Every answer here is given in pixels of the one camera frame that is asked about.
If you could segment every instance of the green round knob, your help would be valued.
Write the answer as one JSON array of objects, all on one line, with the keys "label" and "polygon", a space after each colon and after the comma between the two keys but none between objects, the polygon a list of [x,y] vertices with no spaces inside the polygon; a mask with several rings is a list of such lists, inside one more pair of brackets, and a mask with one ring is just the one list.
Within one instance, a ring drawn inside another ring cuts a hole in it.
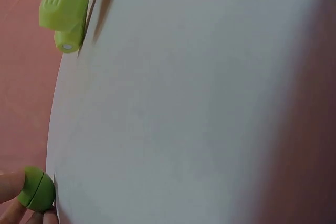
[{"label": "green round knob", "polygon": [[48,210],[55,200],[55,187],[51,178],[37,167],[25,168],[26,180],[18,201],[26,208],[44,212]]}]

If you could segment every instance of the green handle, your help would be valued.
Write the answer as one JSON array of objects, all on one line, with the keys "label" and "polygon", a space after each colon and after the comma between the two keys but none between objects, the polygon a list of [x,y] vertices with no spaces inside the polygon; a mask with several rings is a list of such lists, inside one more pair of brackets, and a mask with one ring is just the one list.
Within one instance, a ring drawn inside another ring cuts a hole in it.
[{"label": "green handle", "polygon": [[55,44],[62,52],[79,49],[85,35],[89,0],[42,0],[39,7],[40,26],[55,31]]}]

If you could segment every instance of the lime green plastic object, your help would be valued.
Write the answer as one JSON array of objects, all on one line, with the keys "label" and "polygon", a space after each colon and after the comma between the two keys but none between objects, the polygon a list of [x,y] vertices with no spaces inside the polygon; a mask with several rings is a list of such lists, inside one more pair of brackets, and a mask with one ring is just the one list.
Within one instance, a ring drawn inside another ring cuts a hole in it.
[{"label": "lime green plastic object", "polygon": [[48,210],[55,200],[53,181],[48,174],[37,167],[26,167],[25,173],[25,184],[17,199],[23,206],[33,211]]},{"label": "lime green plastic object", "polygon": [[62,52],[75,52],[85,35],[89,0],[42,0],[39,8],[40,26],[55,32],[55,44]]}]

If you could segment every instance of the pink surface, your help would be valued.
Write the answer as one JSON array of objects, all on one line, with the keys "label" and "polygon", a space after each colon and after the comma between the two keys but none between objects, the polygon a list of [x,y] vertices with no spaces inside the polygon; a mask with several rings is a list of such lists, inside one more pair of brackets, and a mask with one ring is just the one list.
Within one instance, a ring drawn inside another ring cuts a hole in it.
[{"label": "pink surface", "polygon": [[26,165],[45,168],[61,53],[55,48],[54,33],[38,26],[39,3],[0,0],[0,171],[4,172]]}]

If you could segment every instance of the finger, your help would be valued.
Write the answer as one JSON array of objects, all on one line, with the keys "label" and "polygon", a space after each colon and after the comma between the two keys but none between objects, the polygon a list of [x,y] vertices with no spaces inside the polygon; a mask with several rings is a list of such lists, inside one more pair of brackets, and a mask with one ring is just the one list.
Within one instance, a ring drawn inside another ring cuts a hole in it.
[{"label": "finger", "polygon": [[55,211],[45,212],[43,215],[43,224],[58,224],[58,218]]},{"label": "finger", "polygon": [[25,183],[25,172],[0,175],[0,203],[7,202],[16,197]]},{"label": "finger", "polygon": [[43,224],[43,213],[34,212],[30,219],[27,221],[27,224]]},{"label": "finger", "polygon": [[26,211],[27,208],[22,206],[17,199],[14,199],[11,206],[0,217],[0,224],[19,224]]}]

